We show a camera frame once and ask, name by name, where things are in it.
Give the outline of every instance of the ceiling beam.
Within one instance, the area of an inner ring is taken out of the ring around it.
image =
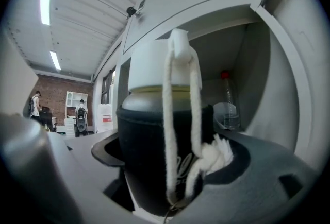
[[[91,76],[72,74],[72,73],[64,72],[64,71],[57,72],[53,69],[48,69],[47,67],[38,66],[38,65],[34,65],[34,64],[31,64],[30,67],[38,75],[63,78],[63,79],[80,81],[80,82],[85,82],[85,83],[94,83],[93,80],[91,79]]]

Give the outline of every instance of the white cabinet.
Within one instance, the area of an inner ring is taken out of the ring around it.
[[[76,108],[79,105],[81,99],[83,99],[87,105],[87,98],[87,94],[67,91],[66,107]]]
[[[74,133],[74,120],[70,117],[70,118],[65,118],[64,119],[64,125],[65,125],[65,134],[66,136],[69,137],[74,137],[75,133]]]

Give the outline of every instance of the ceiling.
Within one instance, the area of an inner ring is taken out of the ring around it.
[[[51,0],[51,25],[41,24],[39,0],[11,0],[5,26],[24,59],[36,70],[90,79],[126,25],[137,0]]]

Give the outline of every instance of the black backpack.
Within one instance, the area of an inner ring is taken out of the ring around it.
[[[29,113],[29,116],[32,116],[32,113],[33,113],[33,110],[34,110],[34,102],[33,102],[33,98],[30,98],[29,99],[29,110],[28,110],[28,113]]]
[[[85,118],[85,109],[84,108],[79,108],[79,110],[77,111],[77,118],[78,119]]]

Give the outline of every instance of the man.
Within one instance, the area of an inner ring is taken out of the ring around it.
[[[82,133],[82,134],[85,136],[85,135],[86,135],[86,132],[87,132],[87,130],[88,130],[88,128],[87,128],[87,114],[88,114],[88,109],[87,109],[87,106],[85,106],[85,101],[84,101],[83,99],[80,100],[79,105],[76,107],[76,117],[77,117],[77,112],[78,112],[78,110],[79,110],[80,108],[83,108],[83,109],[85,110],[85,113],[86,113],[86,115],[85,115],[86,129],[85,129],[85,131]],[[77,125],[75,125],[75,127],[76,127],[76,137],[79,137],[80,132],[79,132],[79,130],[78,130],[78,128],[77,128]]]
[[[41,107],[39,104],[39,97],[41,97],[41,93],[39,90],[37,90],[35,95],[32,97],[33,111],[31,115],[31,119],[34,119],[41,124],[40,115],[39,115],[39,111],[41,111]]]

